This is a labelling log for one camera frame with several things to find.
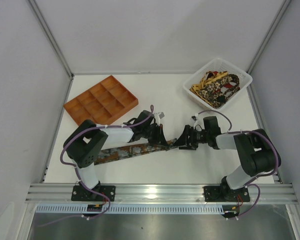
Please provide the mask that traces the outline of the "brown grey floral tie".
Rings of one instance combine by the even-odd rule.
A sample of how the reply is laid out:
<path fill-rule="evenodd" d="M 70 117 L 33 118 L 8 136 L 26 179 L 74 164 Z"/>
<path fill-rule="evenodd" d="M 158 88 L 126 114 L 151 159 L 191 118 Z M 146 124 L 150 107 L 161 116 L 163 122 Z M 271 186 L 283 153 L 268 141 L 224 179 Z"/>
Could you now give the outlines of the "brown grey floral tie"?
<path fill-rule="evenodd" d="M 101 165 L 120 160 L 125 160 L 133 157 L 147 155 L 156 152 L 166 152 L 177 148 L 174 143 L 177 141 L 176 138 L 168 140 L 168 146 L 162 145 L 151 145 L 150 143 L 142 143 L 135 145 L 128 145 L 122 147 L 114 147 L 101 150 L 98 154 L 97 159 L 94 161 L 94 165 Z"/>

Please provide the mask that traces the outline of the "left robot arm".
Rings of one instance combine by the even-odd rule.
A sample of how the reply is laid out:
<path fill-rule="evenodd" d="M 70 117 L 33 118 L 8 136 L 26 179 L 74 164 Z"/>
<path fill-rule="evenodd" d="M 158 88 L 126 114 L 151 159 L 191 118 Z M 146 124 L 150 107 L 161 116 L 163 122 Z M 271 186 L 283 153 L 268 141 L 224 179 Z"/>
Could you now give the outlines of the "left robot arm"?
<path fill-rule="evenodd" d="M 85 120 L 63 144 L 62 154 L 67 154 L 72 162 L 61 163 L 73 166 L 79 184 L 87 191 L 98 192 L 100 180 L 97 178 L 94 162 L 106 143 L 134 143 L 146 139 L 149 146 L 169 148 L 163 125 L 160 120 L 164 118 L 163 112 L 153 113 L 143 110 L 137 118 L 122 125 L 102 125 Z"/>

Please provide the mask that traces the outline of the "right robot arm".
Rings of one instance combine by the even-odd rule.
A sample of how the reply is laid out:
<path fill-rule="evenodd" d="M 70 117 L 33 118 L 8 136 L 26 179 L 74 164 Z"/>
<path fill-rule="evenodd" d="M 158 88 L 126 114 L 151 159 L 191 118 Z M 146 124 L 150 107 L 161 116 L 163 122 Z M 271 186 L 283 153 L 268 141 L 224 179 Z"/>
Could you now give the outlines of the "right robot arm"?
<path fill-rule="evenodd" d="M 208 144 L 215 150 L 236 150 L 240 161 L 219 186 L 205 188 L 207 202 L 234 202 L 244 196 L 248 183 L 281 166 L 281 157 L 264 129 L 222 133 L 215 116 L 203 118 L 203 125 L 200 130 L 186 125 L 173 145 L 180 150 L 196 150 L 199 144 Z"/>

